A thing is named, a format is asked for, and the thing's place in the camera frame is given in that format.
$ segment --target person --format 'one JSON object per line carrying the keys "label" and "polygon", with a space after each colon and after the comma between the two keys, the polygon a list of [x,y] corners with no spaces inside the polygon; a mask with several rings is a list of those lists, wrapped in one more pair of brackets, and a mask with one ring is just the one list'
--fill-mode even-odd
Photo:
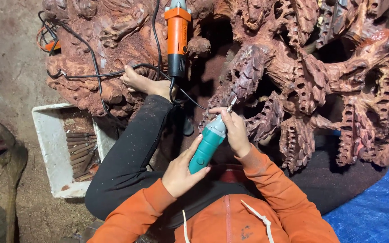
{"label": "person", "polygon": [[89,243],[134,242],[157,220],[176,228],[176,242],[339,242],[316,206],[249,142],[243,119],[226,108],[208,112],[222,115],[235,158],[263,198],[240,183],[208,180],[210,167],[190,174],[188,163],[202,135],[164,173],[148,172],[172,108],[170,83],[125,69],[123,83],[148,96],[88,188],[86,207],[105,220]]}

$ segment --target black pants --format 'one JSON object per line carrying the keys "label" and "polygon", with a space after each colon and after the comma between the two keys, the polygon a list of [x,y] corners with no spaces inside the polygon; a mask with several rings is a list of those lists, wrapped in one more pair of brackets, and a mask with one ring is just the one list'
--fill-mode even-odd
{"label": "black pants", "polygon": [[[97,218],[105,218],[127,198],[152,185],[164,174],[149,172],[146,166],[157,148],[172,104],[157,95],[147,96],[145,104],[106,155],[85,196],[85,205]],[[242,184],[204,179],[166,209],[162,220],[169,228],[228,194],[248,194]]]}
{"label": "black pants", "polygon": [[[146,166],[157,148],[171,108],[172,104],[163,97],[148,96],[145,99],[145,104],[111,148],[88,188],[85,204],[95,217],[105,220],[127,198],[163,176],[164,172],[148,172]],[[285,171],[322,214],[355,197],[386,172],[386,169],[376,170],[371,164],[361,162],[337,168],[337,139],[315,136],[316,151],[308,166],[293,175]],[[265,152],[273,159],[278,149],[268,148]],[[161,220],[167,227],[176,228],[183,223],[182,209],[187,218],[191,218],[222,196],[258,195],[250,184],[211,180],[212,172],[166,209]]]}

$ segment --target carved wooden sculpture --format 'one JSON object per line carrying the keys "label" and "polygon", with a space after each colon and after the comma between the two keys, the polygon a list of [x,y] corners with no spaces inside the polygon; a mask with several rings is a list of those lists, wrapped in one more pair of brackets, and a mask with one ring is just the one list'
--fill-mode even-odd
{"label": "carved wooden sculpture", "polygon": [[[167,4],[161,3],[156,20],[164,66]],[[157,64],[151,31],[154,5],[152,0],[43,0],[48,17],[69,19],[66,23],[90,43],[101,73],[120,70],[130,61]],[[280,128],[283,167],[294,172],[307,164],[318,128],[341,131],[338,165],[358,159],[389,165],[389,29],[375,22],[389,8],[389,0],[188,0],[187,7],[192,10],[193,37],[188,44],[192,62],[209,52],[209,40],[201,37],[202,26],[209,21],[230,20],[233,40],[240,45],[208,107],[227,106],[235,95],[240,106],[263,102],[262,111],[246,119],[248,135],[256,142]],[[316,25],[317,48],[348,38],[356,45],[352,56],[340,63],[323,63],[307,53],[303,47]],[[283,33],[288,40],[280,37]],[[94,74],[84,44],[62,28],[57,34],[62,54],[48,58],[50,73],[62,69],[69,75]],[[153,70],[140,71],[155,77]],[[280,94],[256,95],[265,74]],[[96,79],[61,76],[48,78],[47,83],[79,108],[104,115]],[[117,77],[102,84],[102,98],[115,116],[129,119],[142,104],[142,97],[129,93]],[[344,102],[341,122],[332,123],[316,112],[333,93]],[[290,118],[283,120],[284,113]],[[211,119],[204,114],[199,128]]]}

